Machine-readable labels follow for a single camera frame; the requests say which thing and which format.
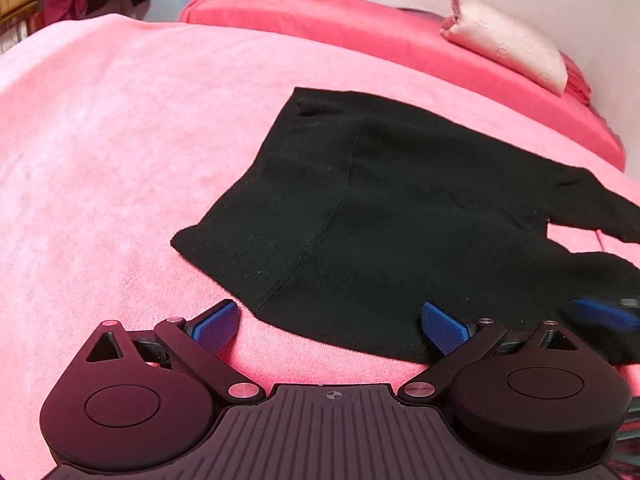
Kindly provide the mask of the light pink blanket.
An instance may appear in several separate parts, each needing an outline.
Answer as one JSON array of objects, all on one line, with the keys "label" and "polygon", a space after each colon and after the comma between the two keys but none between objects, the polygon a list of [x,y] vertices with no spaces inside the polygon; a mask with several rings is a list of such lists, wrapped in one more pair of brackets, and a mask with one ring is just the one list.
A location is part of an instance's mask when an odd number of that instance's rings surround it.
[{"label": "light pink blanket", "polygon": [[477,93],[359,52],[256,30],[117,14],[41,29],[1,58],[1,471],[53,460],[44,399],[99,322],[149,330],[224,291],[171,248],[244,174],[297,87],[354,90],[638,182]]}]

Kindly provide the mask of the folded red cloth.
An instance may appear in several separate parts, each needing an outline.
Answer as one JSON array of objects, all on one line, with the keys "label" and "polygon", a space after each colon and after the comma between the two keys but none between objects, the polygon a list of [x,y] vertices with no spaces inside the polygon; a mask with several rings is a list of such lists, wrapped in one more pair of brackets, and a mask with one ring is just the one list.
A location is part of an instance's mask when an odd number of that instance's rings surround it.
[{"label": "folded red cloth", "polygon": [[567,71],[565,92],[574,96],[582,104],[589,106],[591,104],[591,88],[584,73],[568,55],[562,53],[562,59]]}]

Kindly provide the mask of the red-pink bed sheet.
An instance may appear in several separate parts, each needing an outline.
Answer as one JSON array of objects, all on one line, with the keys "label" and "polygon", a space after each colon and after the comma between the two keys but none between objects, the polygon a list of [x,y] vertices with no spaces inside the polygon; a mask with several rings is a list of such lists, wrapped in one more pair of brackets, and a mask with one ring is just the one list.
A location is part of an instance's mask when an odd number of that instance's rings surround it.
[{"label": "red-pink bed sheet", "polygon": [[439,33],[446,18],[438,14],[364,0],[191,0],[180,20],[277,32],[382,58],[486,96],[617,169],[626,166],[622,141],[592,103],[584,105],[565,90],[556,96],[514,70],[447,41]]}]

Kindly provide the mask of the pale pink embossed pillow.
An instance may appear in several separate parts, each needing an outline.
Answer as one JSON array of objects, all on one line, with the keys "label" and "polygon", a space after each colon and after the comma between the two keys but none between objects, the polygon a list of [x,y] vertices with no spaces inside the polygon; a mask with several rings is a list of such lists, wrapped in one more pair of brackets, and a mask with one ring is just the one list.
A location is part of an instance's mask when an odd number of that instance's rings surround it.
[{"label": "pale pink embossed pillow", "polygon": [[440,36],[514,70],[556,96],[564,92],[566,65],[547,34],[484,0],[450,3],[451,15],[442,22]]}]

